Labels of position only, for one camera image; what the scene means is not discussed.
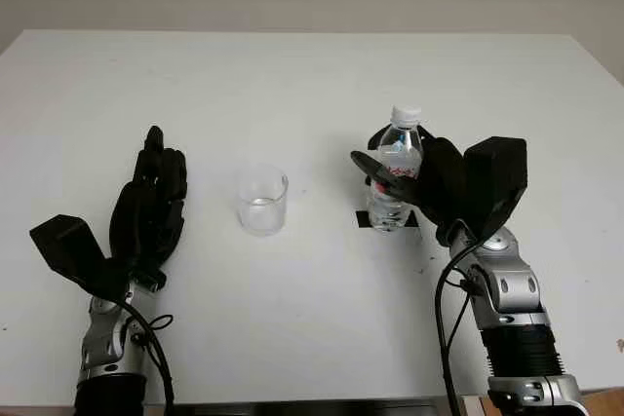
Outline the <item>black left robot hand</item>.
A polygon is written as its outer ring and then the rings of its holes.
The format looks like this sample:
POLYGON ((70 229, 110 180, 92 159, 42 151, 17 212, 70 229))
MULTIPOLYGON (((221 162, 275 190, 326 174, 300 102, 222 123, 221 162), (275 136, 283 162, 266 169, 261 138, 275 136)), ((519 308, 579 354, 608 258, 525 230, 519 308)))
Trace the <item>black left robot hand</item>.
POLYGON ((162 130, 151 127, 109 225, 111 260, 148 290, 166 283, 162 266, 181 237, 186 194, 184 154, 166 147, 162 130))

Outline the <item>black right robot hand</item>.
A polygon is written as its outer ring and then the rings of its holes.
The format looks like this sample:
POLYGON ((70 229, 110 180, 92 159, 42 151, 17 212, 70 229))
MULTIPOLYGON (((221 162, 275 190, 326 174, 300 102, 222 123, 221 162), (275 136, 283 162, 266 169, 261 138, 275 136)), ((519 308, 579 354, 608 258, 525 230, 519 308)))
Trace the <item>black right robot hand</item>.
POLYGON ((353 151, 350 157, 372 184, 379 184, 385 193, 401 202, 416 206, 437 226, 436 239, 450 246, 459 230, 474 242, 486 237, 469 225, 467 179, 463 156, 445 137, 436 137, 424 127, 416 127, 423 148, 423 161, 416 178, 393 175, 373 157, 353 151))

